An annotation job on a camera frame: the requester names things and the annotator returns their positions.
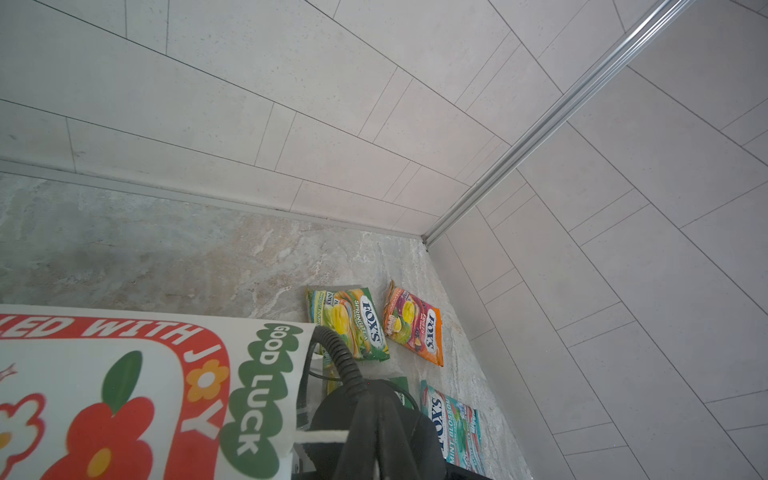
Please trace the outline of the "green yellow Fox's candy packet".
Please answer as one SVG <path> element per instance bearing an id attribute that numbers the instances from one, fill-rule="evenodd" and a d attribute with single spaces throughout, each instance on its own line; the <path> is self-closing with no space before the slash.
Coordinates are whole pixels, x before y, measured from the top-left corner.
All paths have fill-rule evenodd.
<path id="1" fill-rule="evenodd" d="M 367 287 L 309 287 L 307 302 L 310 321 L 337 333 L 355 360 L 390 359 L 386 336 Z"/>

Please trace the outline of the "orange pink Fox's candy packet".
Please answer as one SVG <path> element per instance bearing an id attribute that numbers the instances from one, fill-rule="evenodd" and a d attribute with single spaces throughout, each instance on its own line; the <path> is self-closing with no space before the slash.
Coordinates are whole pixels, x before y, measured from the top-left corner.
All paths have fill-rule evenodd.
<path id="1" fill-rule="evenodd" d="M 444 366 L 442 318 L 438 308 L 391 281 L 383 317 L 384 332 L 389 339 L 439 367 Z"/>

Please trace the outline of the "teal candy packet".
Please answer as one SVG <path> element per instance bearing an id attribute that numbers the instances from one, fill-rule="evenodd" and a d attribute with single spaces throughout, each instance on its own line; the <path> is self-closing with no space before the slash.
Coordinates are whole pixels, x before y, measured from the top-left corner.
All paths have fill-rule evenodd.
<path id="1" fill-rule="evenodd" d="M 421 410 L 432 421 L 443 458 L 451 465 L 484 476 L 479 412 L 426 380 L 420 383 Z"/>

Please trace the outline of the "white paper bag red flower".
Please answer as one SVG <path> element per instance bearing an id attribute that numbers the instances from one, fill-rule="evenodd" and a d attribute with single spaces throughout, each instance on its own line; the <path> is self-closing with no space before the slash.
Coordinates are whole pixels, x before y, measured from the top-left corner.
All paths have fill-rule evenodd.
<path id="1" fill-rule="evenodd" d="M 5 305 L 5 479 L 287 479 L 312 328 Z"/>

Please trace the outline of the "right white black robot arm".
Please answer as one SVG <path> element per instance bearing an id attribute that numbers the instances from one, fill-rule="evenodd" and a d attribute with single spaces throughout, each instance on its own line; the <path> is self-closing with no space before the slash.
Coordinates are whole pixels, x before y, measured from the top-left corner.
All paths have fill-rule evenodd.
<path id="1" fill-rule="evenodd" d="M 389 379 L 363 377 L 335 331 L 314 330 L 337 374 L 336 389 L 314 412 L 306 366 L 299 385 L 295 479 L 483 479 L 479 413 L 427 382 L 421 397 Z"/>

